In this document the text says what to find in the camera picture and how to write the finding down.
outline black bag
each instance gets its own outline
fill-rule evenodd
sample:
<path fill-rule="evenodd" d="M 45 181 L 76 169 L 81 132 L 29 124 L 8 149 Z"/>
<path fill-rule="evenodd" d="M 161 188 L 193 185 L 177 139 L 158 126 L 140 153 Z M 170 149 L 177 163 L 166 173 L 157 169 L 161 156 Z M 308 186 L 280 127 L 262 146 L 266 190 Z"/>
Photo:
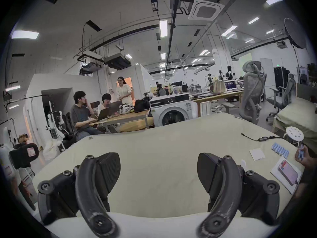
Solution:
<path fill-rule="evenodd" d="M 135 101 L 135 104 L 134 104 L 135 113 L 139 113 L 147 109 L 150 109 L 150 102 L 147 98 Z"/>

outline white shirt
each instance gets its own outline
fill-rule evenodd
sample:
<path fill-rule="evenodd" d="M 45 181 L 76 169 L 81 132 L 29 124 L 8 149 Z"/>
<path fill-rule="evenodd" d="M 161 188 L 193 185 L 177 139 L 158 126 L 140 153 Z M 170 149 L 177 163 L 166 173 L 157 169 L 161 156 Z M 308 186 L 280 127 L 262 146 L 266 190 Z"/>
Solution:
<path fill-rule="evenodd" d="M 100 111 L 103 110 L 103 109 L 105 109 L 104 105 L 99 104 L 98 107 L 97 107 L 97 115 L 99 115 Z"/>
<path fill-rule="evenodd" d="M 123 84 L 123 86 L 117 87 L 117 99 L 119 100 L 120 97 L 127 95 L 128 93 L 132 93 L 132 89 L 129 85 Z M 122 99 L 122 104 L 129 104 L 133 106 L 132 97 L 129 95 L 128 97 L 124 97 Z"/>

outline paper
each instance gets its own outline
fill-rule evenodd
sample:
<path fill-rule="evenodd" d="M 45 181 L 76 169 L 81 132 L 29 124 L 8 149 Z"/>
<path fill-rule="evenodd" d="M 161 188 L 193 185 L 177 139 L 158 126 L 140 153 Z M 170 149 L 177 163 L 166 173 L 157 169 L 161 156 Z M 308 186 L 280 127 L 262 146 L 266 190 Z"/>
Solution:
<path fill-rule="evenodd" d="M 282 156 L 279 159 L 279 161 L 276 163 L 274 168 L 272 168 L 271 174 L 274 175 L 285 186 L 285 188 L 287 188 L 287 190 L 291 194 L 293 194 L 295 189 L 296 189 L 296 187 L 297 187 L 297 184 L 290 185 L 289 182 L 286 180 L 286 178 L 278 170 L 278 166 L 282 163 L 283 160 L 285 160 L 285 158 Z M 300 172 L 300 170 L 297 167 L 295 167 L 293 164 L 289 163 L 288 161 L 287 161 L 287 163 L 290 164 L 292 166 L 292 168 L 298 173 L 297 182 L 299 183 L 301 175 L 302 175 L 302 172 Z"/>
<path fill-rule="evenodd" d="M 257 161 L 257 160 L 265 158 L 265 155 L 264 155 L 264 153 L 262 152 L 262 150 L 260 148 L 250 150 L 250 153 L 251 153 L 252 158 L 253 158 L 254 161 Z"/>

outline mesh office chair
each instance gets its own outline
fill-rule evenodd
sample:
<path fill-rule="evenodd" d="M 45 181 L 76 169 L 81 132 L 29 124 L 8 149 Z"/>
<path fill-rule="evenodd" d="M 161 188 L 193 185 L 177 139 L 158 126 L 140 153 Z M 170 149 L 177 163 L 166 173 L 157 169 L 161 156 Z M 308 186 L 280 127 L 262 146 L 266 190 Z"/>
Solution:
<path fill-rule="evenodd" d="M 264 90 L 266 74 L 259 61 L 247 61 L 243 65 L 245 75 L 243 77 L 244 93 L 240 105 L 240 116 L 257 124 L 261 111 L 260 100 Z"/>
<path fill-rule="evenodd" d="M 289 73 L 287 77 L 288 77 L 288 81 L 287 81 L 286 88 L 282 86 L 279 86 L 277 88 L 270 87 L 270 89 L 274 91 L 274 98 L 273 99 L 269 98 L 267 99 L 267 101 L 271 103 L 272 105 L 274 105 L 274 108 L 278 108 L 278 110 L 277 112 L 270 113 L 270 115 L 266 118 L 266 121 L 268 121 L 268 119 L 271 117 L 275 117 L 280 109 L 283 109 L 284 107 L 286 107 L 288 104 L 291 103 L 291 97 L 292 97 L 291 93 L 295 87 L 296 82 L 295 82 L 293 74 Z M 280 89 L 282 89 L 282 97 L 276 96 L 279 93 Z"/>

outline beige tablecloth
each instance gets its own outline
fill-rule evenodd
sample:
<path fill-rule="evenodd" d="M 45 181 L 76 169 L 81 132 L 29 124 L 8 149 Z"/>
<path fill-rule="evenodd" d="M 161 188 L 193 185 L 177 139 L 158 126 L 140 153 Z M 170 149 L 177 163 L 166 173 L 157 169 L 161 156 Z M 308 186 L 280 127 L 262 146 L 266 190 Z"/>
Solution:
<path fill-rule="evenodd" d="M 280 156 L 271 150 L 274 142 L 290 151 L 288 161 L 301 171 L 294 160 L 295 146 L 283 139 L 264 142 L 252 138 L 274 135 L 248 121 L 227 113 L 212 114 L 188 121 L 139 132 L 95 135 L 82 139 L 44 167 L 33 179 L 34 187 L 64 170 L 72 171 L 86 155 L 98 157 L 107 152 L 119 153 L 121 174 L 109 195 L 112 212 L 140 217 L 176 217 L 206 212 L 209 195 L 197 175 L 197 158 L 201 152 L 219 157 L 231 155 L 237 164 L 245 160 L 252 169 L 268 180 Z M 253 161 L 250 149 L 261 148 L 265 158 Z M 280 184 L 279 213 L 291 194 Z"/>

